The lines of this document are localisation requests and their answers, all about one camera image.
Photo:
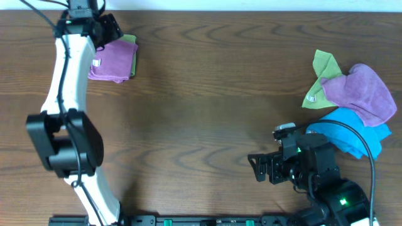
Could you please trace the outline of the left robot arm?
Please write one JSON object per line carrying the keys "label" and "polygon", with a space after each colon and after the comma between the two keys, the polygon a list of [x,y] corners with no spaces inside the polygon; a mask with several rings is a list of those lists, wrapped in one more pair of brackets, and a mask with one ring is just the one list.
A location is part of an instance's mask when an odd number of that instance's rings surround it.
{"label": "left robot arm", "polygon": [[102,137],[86,114],[87,82],[98,48],[122,37],[111,14],[58,21],[57,58],[51,87],[39,114],[26,129],[43,167],[70,185],[84,205],[82,220],[57,217],[58,225],[127,225],[120,201],[112,194],[101,164]]}

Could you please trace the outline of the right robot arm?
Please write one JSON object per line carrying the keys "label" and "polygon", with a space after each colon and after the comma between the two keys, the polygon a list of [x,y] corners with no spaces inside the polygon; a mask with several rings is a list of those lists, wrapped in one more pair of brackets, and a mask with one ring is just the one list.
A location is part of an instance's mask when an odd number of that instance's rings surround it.
{"label": "right robot arm", "polygon": [[334,147],[323,134],[282,129],[273,135],[281,143],[276,152],[247,157],[256,180],[289,181],[306,194],[310,207],[271,225],[377,225],[367,195],[341,177]]}

